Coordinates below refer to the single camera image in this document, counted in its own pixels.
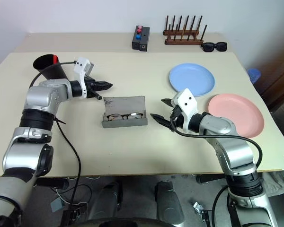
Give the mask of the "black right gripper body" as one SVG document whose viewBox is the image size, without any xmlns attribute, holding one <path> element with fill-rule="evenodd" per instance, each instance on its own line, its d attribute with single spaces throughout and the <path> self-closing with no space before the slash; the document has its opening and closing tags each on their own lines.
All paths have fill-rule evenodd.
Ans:
<svg viewBox="0 0 284 227">
<path fill-rule="evenodd" d="M 169 129 L 171 131 L 175 131 L 178 128 L 183 129 L 183 124 L 184 117 L 182 115 L 182 109 L 176 105 L 171 112 Z"/>
</svg>

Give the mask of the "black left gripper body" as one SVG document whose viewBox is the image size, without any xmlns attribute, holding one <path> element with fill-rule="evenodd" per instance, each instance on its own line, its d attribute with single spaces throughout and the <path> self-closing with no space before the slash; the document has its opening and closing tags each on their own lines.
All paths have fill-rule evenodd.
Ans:
<svg viewBox="0 0 284 227">
<path fill-rule="evenodd" d="M 101 100 L 102 96 L 98 94 L 98 91 L 101 89 L 100 84 L 90 76 L 85 76 L 84 82 L 87 90 L 87 98 L 96 98 L 97 100 Z"/>
</svg>

